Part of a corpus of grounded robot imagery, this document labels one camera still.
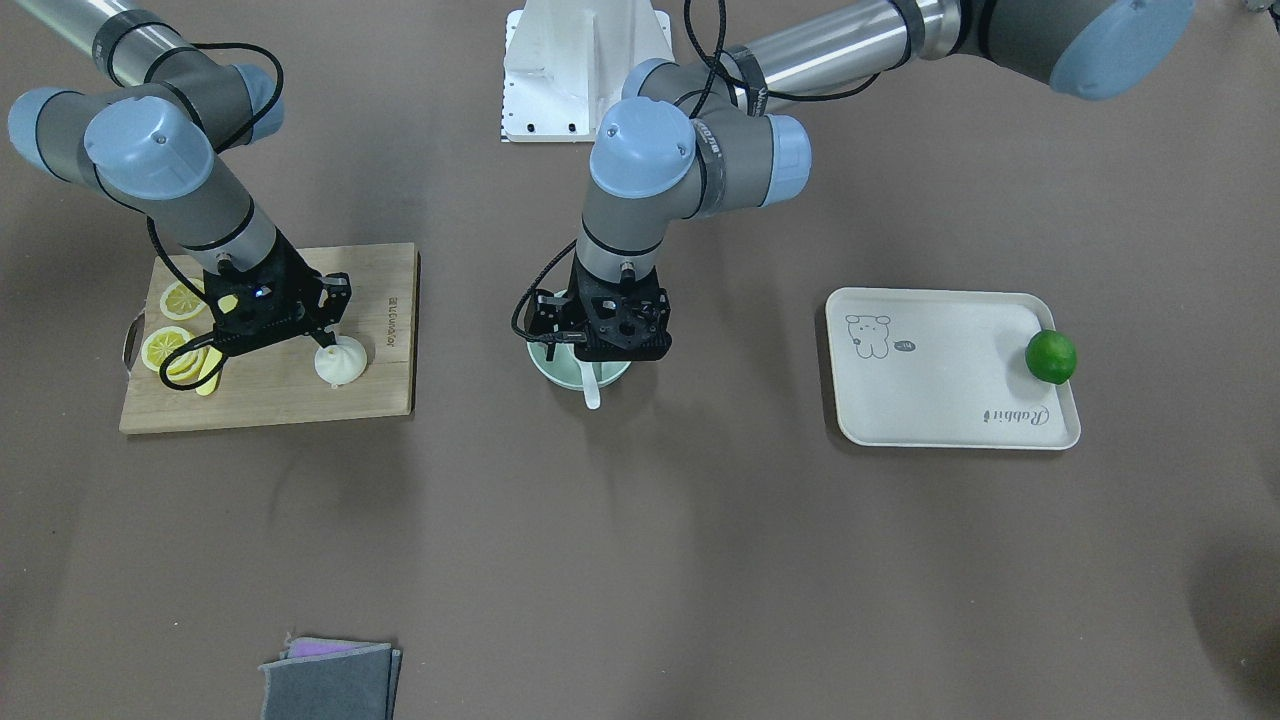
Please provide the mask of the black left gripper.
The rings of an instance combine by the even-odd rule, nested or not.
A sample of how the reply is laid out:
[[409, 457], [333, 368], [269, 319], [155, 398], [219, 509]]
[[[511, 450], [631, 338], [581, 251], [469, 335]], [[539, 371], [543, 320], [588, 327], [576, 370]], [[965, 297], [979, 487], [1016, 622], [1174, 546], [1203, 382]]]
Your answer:
[[573, 345], [575, 357], [585, 363], [657, 361], [672, 345], [667, 331], [669, 300], [658, 272], [621, 283], [600, 281], [572, 265], [570, 282], [570, 329], [585, 341]]

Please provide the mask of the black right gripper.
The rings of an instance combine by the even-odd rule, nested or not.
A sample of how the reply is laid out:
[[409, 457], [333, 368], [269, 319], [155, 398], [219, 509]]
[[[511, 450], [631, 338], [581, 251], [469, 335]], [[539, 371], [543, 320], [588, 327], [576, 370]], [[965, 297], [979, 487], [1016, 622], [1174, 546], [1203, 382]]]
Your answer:
[[247, 272], [204, 272], [204, 292], [214, 316], [212, 347], [228, 357], [294, 337], [323, 348], [338, 345], [339, 323], [352, 297], [347, 273], [320, 277], [276, 233], [271, 252]]

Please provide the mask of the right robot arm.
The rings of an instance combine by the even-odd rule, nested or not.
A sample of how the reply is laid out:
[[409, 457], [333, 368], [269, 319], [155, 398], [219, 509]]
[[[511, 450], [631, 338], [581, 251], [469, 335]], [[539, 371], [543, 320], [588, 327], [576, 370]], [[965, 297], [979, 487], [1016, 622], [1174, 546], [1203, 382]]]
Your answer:
[[204, 268], [212, 343], [228, 356], [307, 334], [321, 346], [351, 297], [293, 249], [221, 160], [275, 133], [284, 76], [223, 65], [131, 1], [27, 1], [87, 53], [111, 92], [35, 88], [9, 111], [10, 141], [33, 167], [146, 215], [152, 236]]

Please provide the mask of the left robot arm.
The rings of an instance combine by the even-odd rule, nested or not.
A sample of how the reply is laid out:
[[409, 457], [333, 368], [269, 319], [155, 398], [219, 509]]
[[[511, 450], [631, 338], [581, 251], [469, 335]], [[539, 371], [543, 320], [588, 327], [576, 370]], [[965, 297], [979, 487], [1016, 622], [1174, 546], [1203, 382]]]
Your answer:
[[795, 197], [812, 145], [771, 104], [850, 97], [914, 59], [979, 56], [1059, 94], [1126, 92], [1172, 50], [1192, 1], [858, 1], [694, 63], [636, 65], [602, 120], [571, 275], [520, 301], [525, 340], [586, 363], [655, 361], [671, 346], [657, 273], [677, 219]]

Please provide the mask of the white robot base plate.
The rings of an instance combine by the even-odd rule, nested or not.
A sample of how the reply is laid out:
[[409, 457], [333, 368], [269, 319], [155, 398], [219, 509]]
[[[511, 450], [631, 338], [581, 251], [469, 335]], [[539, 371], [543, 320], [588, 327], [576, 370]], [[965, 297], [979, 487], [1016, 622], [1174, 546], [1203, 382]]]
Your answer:
[[500, 137], [591, 142], [631, 69], [672, 60], [671, 18], [649, 1], [527, 1], [506, 18]]

